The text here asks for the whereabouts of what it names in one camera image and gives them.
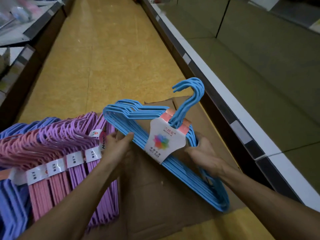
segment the rainbow starburst logo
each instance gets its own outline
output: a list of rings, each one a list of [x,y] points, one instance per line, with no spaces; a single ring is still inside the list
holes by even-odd
[[[157,147],[158,149],[165,150],[169,147],[169,139],[161,134],[154,136],[153,141],[154,141],[154,146]]]

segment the hand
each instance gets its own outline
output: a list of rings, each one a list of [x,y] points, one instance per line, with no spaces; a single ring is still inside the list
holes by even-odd
[[[130,142],[134,138],[134,133],[130,132],[125,137],[120,137],[117,137],[117,132],[113,132],[106,137],[106,149],[103,152],[101,161],[106,162],[112,169],[115,169],[125,157],[129,150]]]
[[[230,167],[215,153],[211,142],[200,133],[195,133],[199,141],[197,147],[188,147],[185,151],[190,155],[195,164],[205,169],[212,177],[220,177],[226,167]]]

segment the person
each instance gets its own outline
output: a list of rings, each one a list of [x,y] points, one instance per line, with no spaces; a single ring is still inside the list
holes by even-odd
[[[27,229],[18,240],[78,240],[110,183],[117,178],[134,134],[116,139],[107,137],[103,157],[94,170],[57,206]],[[257,216],[275,239],[320,239],[320,213],[235,170],[217,157],[210,141],[197,134],[199,144],[186,152],[192,160],[219,177]]]

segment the cardboard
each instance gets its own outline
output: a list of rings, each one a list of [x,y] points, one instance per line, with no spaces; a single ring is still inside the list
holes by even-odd
[[[187,98],[179,97],[150,105],[176,109]],[[192,122],[194,130],[209,138],[219,156],[238,168],[199,104],[190,109],[186,118]],[[146,131],[150,130],[150,120],[137,122]],[[183,148],[174,152],[174,155],[198,173]],[[229,211],[245,207],[231,190],[227,189],[227,192],[231,204]],[[94,233],[90,232],[85,239],[106,239],[106,236],[108,239],[119,239],[118,231],[123,231],[126,232],[126,239],[155,240],[223,214],[134,144],[123,165],[121,201],[121,222],[114,222],[114,225],[117,224],[115,227],[110,224],[92,231]]]

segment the yellow floor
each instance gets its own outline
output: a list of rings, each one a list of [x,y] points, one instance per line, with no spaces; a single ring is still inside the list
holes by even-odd
[[[76,0],[19,122],[72,118],[119,99],[162,101],[184,76],[140,5]],[[186,227],[165,239],[272,239],[248,208]]]

